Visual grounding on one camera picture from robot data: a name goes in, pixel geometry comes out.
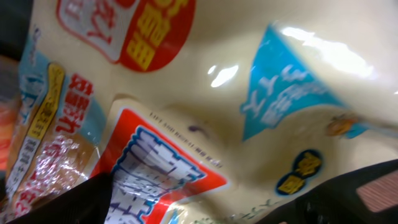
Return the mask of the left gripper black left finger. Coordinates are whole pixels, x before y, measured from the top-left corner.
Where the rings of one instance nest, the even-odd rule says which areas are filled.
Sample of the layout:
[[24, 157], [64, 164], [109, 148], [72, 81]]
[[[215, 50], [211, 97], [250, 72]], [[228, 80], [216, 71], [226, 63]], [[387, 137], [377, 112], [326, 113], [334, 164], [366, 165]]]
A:
[[103, 224], [113, 191], [113, 176], [100, 173], [10, 224]]

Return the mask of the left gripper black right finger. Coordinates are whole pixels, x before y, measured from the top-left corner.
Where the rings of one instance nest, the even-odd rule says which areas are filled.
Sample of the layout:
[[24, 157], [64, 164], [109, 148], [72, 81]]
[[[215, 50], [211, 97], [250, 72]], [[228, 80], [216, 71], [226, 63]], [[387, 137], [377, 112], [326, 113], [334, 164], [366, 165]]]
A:
[[397, 224], [397, 160], [334, 177], [258, 223]]

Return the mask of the small orange juice carton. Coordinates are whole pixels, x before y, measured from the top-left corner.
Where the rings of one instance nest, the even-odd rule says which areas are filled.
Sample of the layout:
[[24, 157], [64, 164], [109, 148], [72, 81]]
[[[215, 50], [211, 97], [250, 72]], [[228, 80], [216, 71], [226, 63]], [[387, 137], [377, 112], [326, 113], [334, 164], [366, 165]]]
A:
[[1, 101], [1, 171], [6, 170], [18, 111], [18, 101]]

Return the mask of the cream snack bag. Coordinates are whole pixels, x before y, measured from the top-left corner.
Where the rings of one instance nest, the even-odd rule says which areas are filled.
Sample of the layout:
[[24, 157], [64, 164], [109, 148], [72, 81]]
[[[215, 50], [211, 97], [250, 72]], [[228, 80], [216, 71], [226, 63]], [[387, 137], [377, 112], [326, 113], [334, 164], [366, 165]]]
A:
[[109, 173], [104, 223], [258, 223], [397, 160], [397, 2], [33, 1], [1, 222]]

